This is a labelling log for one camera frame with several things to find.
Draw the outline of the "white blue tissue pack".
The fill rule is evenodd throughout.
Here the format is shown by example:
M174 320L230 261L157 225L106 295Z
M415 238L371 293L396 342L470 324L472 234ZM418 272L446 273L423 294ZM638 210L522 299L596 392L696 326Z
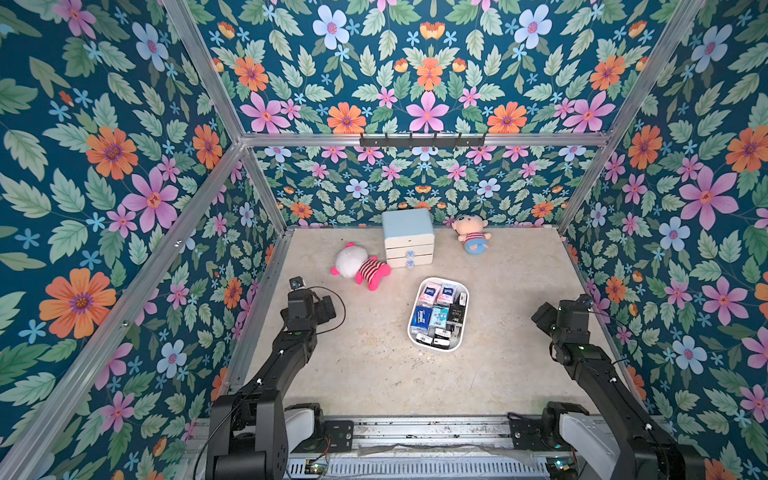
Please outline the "white blue tissue pack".
M456 297L457 286L452 283L443 283L436 297L436 304L450 306Z

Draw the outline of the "pink tissue pack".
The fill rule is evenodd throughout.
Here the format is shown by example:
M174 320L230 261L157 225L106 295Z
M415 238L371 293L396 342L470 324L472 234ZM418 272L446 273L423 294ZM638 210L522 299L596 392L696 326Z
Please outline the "pink tissue pack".
M440 294L441 285L434 282L425 282L422 285L419 297L418 297L418 304L420 306L432 308Z

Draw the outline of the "teal tissue pack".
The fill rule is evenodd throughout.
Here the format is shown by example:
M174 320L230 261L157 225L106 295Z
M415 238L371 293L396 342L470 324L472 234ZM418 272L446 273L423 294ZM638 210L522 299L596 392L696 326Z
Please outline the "teal tissue pack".
M448 316L449 307L442 305L434 306L431 310L429 327L435 329L445 329L447 327Z

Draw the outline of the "white oval storage tray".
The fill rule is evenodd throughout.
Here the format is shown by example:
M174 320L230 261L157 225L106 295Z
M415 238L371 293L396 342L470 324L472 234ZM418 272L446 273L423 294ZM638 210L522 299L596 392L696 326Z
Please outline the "white oval storage tray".
M428 277L417 290L407 323L409 340L418 347L454 352L463 342L470 292L454 280Z

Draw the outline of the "black packet mid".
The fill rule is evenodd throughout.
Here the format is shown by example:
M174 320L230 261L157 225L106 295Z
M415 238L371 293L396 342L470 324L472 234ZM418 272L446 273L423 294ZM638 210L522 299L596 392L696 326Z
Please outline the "black packet mid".
M438 349L448 350L451 348L451 341L446 338L435 337L432 346Z

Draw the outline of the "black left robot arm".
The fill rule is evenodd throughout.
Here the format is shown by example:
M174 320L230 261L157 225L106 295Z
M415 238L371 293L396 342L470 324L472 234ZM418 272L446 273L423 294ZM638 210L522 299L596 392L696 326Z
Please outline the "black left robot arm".
M336 317L330 296L318 296L300 277L290 280L283 329L272 352L248 383L220 396L211 410L206 479L282 479L291 447L283 394L309 362L317 327Z

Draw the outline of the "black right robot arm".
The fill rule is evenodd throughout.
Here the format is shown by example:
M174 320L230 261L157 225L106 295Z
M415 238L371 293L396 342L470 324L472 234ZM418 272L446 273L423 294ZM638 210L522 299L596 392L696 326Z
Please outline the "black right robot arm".
M704 479L704 458L676 441L619 379L617 362L590 342L594 302L586 294L542 304L532 322L550 339L549 355L598 410L550 401L542 412L542 440L585 461L577 479Z

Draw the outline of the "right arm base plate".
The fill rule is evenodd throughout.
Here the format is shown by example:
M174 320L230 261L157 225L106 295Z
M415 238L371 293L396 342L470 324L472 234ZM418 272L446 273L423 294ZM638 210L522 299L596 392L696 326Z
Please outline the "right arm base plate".
M507 413L510 437L516 450L536 452L562 451L563 446L545 431L544 422L540 417Z

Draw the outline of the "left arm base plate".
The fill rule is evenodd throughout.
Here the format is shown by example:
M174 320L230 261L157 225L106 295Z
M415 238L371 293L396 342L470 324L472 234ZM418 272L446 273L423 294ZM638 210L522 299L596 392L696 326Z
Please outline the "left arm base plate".
M355 423L351 420L326 420L320 423L316 433L318 453L346 453L353 447Z

